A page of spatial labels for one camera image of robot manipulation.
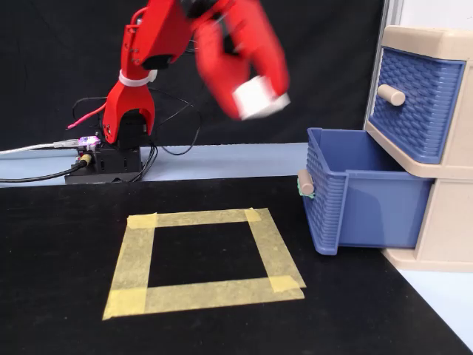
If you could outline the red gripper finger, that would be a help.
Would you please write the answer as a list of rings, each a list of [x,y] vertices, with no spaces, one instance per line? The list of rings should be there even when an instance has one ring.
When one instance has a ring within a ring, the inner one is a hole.
[[[215,21],[205,21],[197,27],[194,39],[200,77],[222,111],[230,118],[240,120],[233,93],[249,79],[248,61],[225,53],[221,27]]]
[[[235,7],[235,40],[239,51],[265,76],[275,96],[289,87],[285,54],[262,6]]]

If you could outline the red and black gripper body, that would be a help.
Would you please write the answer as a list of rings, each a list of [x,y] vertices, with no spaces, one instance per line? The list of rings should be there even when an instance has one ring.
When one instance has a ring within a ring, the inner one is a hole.
[[[259,1],[181,1],[180,5],[193,30],[207,21],[225,16],[230,19],[231,28],[241,21],[249,21],[253,24],[262,24],[267,21],[267,16]]]

